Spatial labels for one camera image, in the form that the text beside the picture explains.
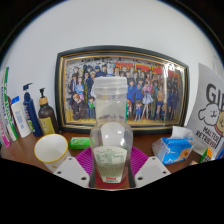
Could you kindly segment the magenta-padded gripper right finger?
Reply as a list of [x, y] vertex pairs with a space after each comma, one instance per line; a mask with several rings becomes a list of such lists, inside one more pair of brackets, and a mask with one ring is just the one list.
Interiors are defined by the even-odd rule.
[[156, 156], [148, 157], [136, 147], [132, 148], [129, 169], [131, 188], [140, 188], [170, 175], [169, 170]]

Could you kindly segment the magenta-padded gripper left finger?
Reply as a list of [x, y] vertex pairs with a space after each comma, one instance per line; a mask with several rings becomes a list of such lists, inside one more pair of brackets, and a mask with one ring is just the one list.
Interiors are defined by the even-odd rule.
[[95, 176], [92, 173], [92, 170], [92, 152], [91, 148], [88, 147], [80, 152], [76, 157], [67, 157], [54, 172], [54, 175], [78, 186], [93, 188], [95, 184]]

